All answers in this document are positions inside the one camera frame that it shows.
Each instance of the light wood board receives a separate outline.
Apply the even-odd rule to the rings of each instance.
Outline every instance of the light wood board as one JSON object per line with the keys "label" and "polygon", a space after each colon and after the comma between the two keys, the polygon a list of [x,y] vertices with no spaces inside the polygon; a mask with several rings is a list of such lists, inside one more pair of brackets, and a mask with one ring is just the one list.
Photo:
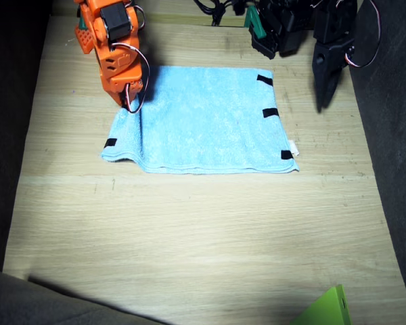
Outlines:
{"label": "light wood board", "polygon": [[311,35],[295,56],[268,60],[244,28],[149,25],[152,62],[272,70],[301,168],[156,175],[99,157],[118,107],[76,23],[49,21],[6,273],[173,324],[287,324],[343,284],[354,324],[406,324],[349,71],[317,114]]}
{"label": "light wood board", "polygon": [[[208,7],[214,7],[209,0],[201,0]],[[363,0],[358,0],[358,9]],[[193,0],[140,0],[137,2],[147,14],[149,23],[192,24],[210,26],[212,17],[204,14]],[[52,14],[54,16],[76,16],[77,4],[71,0],[55,0]],[[235,16],[232,7],[227,7],[220,26],[243,26],[245,15]]]}

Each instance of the black cable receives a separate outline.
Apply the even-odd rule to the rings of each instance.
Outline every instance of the black cable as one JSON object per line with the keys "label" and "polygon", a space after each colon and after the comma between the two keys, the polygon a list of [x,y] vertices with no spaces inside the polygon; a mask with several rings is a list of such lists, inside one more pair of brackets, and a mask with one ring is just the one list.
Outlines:
{"label": "black cable", "polygon": [[194,0],[196,5],[202,10],[202,12],[206,15],[212,16],[212,25],[211,26],[218,26],[221,22],[221,18],[225,14],[225,8],[231,5],[231,0],[226,0],[226,2],[221,3],[219,0],[212,0],[215,4],[215,8],[209,8],[199,0]]}

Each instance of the black bracket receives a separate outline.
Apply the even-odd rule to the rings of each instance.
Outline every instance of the black bracket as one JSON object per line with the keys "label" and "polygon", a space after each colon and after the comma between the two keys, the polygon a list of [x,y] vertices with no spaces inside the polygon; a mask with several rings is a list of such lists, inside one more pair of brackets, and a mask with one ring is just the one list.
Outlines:
{"label": "black bracket", "polygon": [[351,32],[357,15],[357,0],[323,0],[317,12],[313,55],[317,111],[328,107],[342,69],[347,65],[344,55],[353,54]]}

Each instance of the green object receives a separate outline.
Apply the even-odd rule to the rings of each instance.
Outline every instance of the green object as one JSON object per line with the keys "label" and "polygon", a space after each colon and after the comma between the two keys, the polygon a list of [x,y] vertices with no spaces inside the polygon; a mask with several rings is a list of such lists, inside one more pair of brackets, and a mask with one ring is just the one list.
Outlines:
{"label": "green object", "polygon": [[258,12],[255,5],[251,5],[248,7],[245,16],[245,24],[244,27],[249,28],[251,25],[252,30],[257,36],[257,39],[262,39],[266,37],[266,32],[263,29],[262,23],[258,16]]}
{"label": "green object", "polygon": [[343,285],[329,289],[290,325],[351,325]]}
{"label": "green object", "polygon": [[86,23],[82,16],[80,16],[80,23],[78,24],[78,28],[82,30],[87,30]]}

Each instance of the cable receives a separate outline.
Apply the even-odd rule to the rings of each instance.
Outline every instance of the cable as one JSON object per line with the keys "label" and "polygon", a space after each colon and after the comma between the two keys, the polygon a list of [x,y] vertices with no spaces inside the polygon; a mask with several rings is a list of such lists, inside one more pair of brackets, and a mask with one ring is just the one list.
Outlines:
{"label": "cable", "polygon": [[320,5],[323,2],[323,0],[320,0],[318,3],[316,3],[315,5],[311,4],[310,7],[312,7],[313,9],[315,9],[318,5]]}
{"label": "cable", "polygon": [[380,21],[380,12],[379,12],[379,9],[378,9],[378,7],[376,6],[376,4],[374,3],[373,0],[369,0],[369,1],[370,1],[370,3],[373,5],[373,7],[374,7],[374,9],[375,9],[375,11],[376,11],[377,18],[378,18],[378,46],[376,47],[376,52],[374,52],[374,56],[371,58],[371,60],[370,60],[368,63],[366,63],[366,64],[364,64],[364,65],[362,65],[362,66],[360,66],[360,65],[358,65],[358,64],[356,64],[356,63],[354,63],[354,62],[352,62],[352,60],[349,58],[349,56],[348,56],[347,53],[346,53],[346,54],[344,55],[344,59],[346,60],[346,62],[347,62],[347,64],[348,64],[349,66],[353,66],[353,67],[355,67],[355,68],[365,68],[366,66],[369,66],[371,63],[373,63],[374,59],[375,59],[376,56],[378,55],[379,46],[380,46],[380,40],[381,40],[381,38],[382,38],[382,28],[381,28],[381,21]]}
{"label": "cable", "polygon": [[[206,15],[212,15],[213,11],[215,10],[214,8],[206,7],[203,3],[201,3],[198,0],[194,0],[194,2],[200,8],[200,10],[202,10],[202,12],[204,12]],[[215,7],[217,5],[219,5],[219,0],[215,0],[214,2],[215,2]]]}
{"label": "cable", "polygon": [[[130,6],[132,6],[132,3],[131,3],[131,2],[128,2],[128,3],[125,5],[125,8],[128,8],[128,7],[130,7]],[[140,7],[139,5],[134,5],[133,7],[134,7],[134,9],[137,9],[139,12],[141,12],[141,13],[143,14],[143,24],[138,27],[138,30],[142,30],[142,29],[144,28],[144,26],[146,25],[146,16],[145,16],[145,14],[144,14],[144,10],[143,10],[143,8]]]}
{"label": "cable", "polygon": [[212,24],[211,26],[218,26],[221,18],[225,14],[225,8],[231,5],[231,0],[226,0],[226,2],[221,3],[219,0],[212,0],[215,4],[215,8],[209,8],[201,3],[199,0],[194,0],[197,6],[202,10],[203,13],[206,15],[212,16]]}
{"label": "cable", "polygon": [[127,49],[130,49],[131,51],[137,52],[143,58],[146,65],[148,66],[148,78],[146,79],[146,85],[144,87],[143,97],[142,97],[142,99],[140,101],[140,105],[138,106],[138,109],[136,109],[135,111],[131,110],[131,103],[129,101],[129,83],[127,83],[127,85],[125,86],[125,95],[127,97],[128,111],[131,114],[137,114],[141,110],[141,107],[143,107],[144,99],[146,97],[146,92],[148,90],[149,77],[150,77],[150,65],[149,65],[148,59],[146,59],[146,57],[140,52],[139,49],[137,49],[136,47],[133,47],[132,45],[129,45],[129,44],[126,44],[126,43],[113,43],[113,44],[111,44],[111,46],[112,47],[123,46],[123,47],[126,47]]}

